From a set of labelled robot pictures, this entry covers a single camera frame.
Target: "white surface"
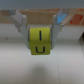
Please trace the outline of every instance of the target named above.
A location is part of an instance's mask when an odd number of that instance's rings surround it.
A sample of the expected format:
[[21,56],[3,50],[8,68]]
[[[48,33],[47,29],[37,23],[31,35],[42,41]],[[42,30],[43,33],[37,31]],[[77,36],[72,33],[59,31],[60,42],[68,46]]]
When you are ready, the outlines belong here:
[[23,42],[4,41],[0,40],[0,84],[84,84],[79,42],[58,41],[50,55],[31,56]]
[[84,0],[0,0],[0,10],[84,8]]
[[[50,27],[50,25],[30,25],[30,28],[37,27]],[[62,32],[59,32],[58,39],[79,40],[83,31],[84,27],[81,26],[65,26]],[[0,24],[0,38],[22,38],[22,35],[13,24]]]

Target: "front face of block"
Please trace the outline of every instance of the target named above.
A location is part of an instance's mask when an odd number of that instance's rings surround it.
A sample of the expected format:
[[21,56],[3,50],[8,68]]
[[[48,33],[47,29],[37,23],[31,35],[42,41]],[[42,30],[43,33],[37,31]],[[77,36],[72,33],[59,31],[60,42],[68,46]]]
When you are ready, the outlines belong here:
[[30,28],[29,45],[32,55],[50,54],[50,28]]

